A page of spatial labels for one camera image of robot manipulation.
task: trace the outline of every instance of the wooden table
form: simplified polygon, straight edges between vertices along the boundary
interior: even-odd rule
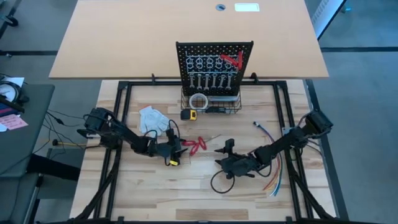
[[[288,80],[287,83],[297,123],[300,117],[308,112],[308,101],[301,80]],[[113,110],[117,85],[117,80],[102,82],[97,106]],[[294,217],[286,167],[284,167],[282,186],[276,197],[268,196],[271,191],[262,191],[271,177],[262,178],[258,175],[255,179],[238,177],[232,191],[224,195],[217,194],[210,188],[211,176],[220,170],[214,160],[225,157],[213,150],[224,147],[227,139],[234,138],[234,150],[241,153],[269,144],[269,139],[264,133],[252,124],[254,120],[266,127],[274,138],[280,137],[272,87],[242,86],[241,96],[243,107],[237,114],[199,114],[197,121],[187,122],[179,119],[179,86],[134,86],[127,125],[135,133],[139,134],[138,111],[145,105],[152,105],[177,122],[184,139],[197,139],[198,136],[209,139],[219,134],[221,136],[207,143],[207,151],[200,151],[191,158],[185,153],[182,165],[178,167],[166,167],[161,158],[140,156],[127,144],[124,145],[112,219],[124,216],[125,220],[275,221],[285,220],[286,216]],[[89,141],[91,145],[97,143],[98,140]],[[86,151],[71,217],[75,217],[84,209],[98,189],[104,151],[103,148]],[[310,191],[328,213],[335,215],[321,156],[306,147],[302,159]],[[227,189],[231,182],[220,178],[215,181],[215,185],[217,184]],[[298,194],[300,206],[304,211],[302,194],[299,190]],[[107,196],[108,193],[105,193],[102,216]]]
[[[179,77],[176,41],[252,40],[245,76],[328,77],[304,0],[79,0],[50,78]]]

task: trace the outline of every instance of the white glove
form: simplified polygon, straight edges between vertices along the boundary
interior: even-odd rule
[[[164,116],[158,110],[152,109],[151,106],[147,106],[139,111],[141,114],[141,123],[139,130],[142,134],[150,130],[155,130],[157,135],[162,135],[162,132],[166,131],[169,126],[169,119]],[[154,138],[156,133],[151,131],[148,136]]]

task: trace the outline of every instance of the gray carpet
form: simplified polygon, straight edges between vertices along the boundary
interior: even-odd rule
[[[14,1],[10,0],[1,12],[9,12]],[[310,14],[319,2],[306,0]],[[75,3],[76,0],[22,0],[15,14],[20,26],[6,30],[0,39],[0,49],[58,50]],[[353,10],[337,15],[320,40],[321,47],[398,45],[398,1],[348,0],[348,3]],[[82,116],[95,106],[100,81],[49,80],[54,58],[0,57],[0,72],[26,77],[28,83],[54,84],[50,108]],[[394,99],[398,91],[395,75],[398,53],[325,53],[324,58],[330,79],[315,80],[314,84],[321,108],[335,124],[329,140],[349,217],[357,221],[398,223],[395,214],[398,151],[394,140],[398,132],[394,117],[398,112],[398,102]],[[68,124],[81,122],[62,119]],[[57,126],[57,131],[75,142],[85,142],[73,128]],[[47,132],[43,129],[38,146],[46,140]],[[72,197],[44,200],[36,220],[66,220],[71,205]]]

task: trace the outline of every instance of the tool holder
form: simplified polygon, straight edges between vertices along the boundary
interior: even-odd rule
[[[177,42],[183,95],[237,96],[253,44]]]
[[[207,108],[209,108],[211,106],[215,106],[218,108],[225,108],[226,114],[235,114],[240,109],[242,109],[241,92],[239,89],[238,89],[238,95],[236,97],[237,97],[236,101],[212,102],[209,100]],[[181,88],[181,110],[192,109],[189,105],[190,98],[191,98],[191,95],[189,95],[189,96],[184,95],[183,88]],[[197,98],[193,99],[192,105],[196,108],[202,108],[205,105],[205,101],[203,100],[203,98],[197,97]],[[204,113],[206,111],[206,109],[195,109],[195,110],[197,111],[197,113]]]

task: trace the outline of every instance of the wire basket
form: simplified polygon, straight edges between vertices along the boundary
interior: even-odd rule
[[[235,114],[240,109],[242,109],[241,102],[241,91],[238,91],[238,95],[236,96],[236,100],[234,101],[211,101],[212,96],[207,96],[209,99],[208,106],[205,109],[195,109],[198,113],[225,113],[225,114]],[[191,96],[185,96],[183,94],[183,88],[181,88],[181,110],[184,109],[192,109],[189,105],[189,99]],[[202,108],[205,105],[205,100],[201,97],[196,97],[193,99],[192,106],[195,108]],[[215,112],[212,109],[219,108],[220,111]]]

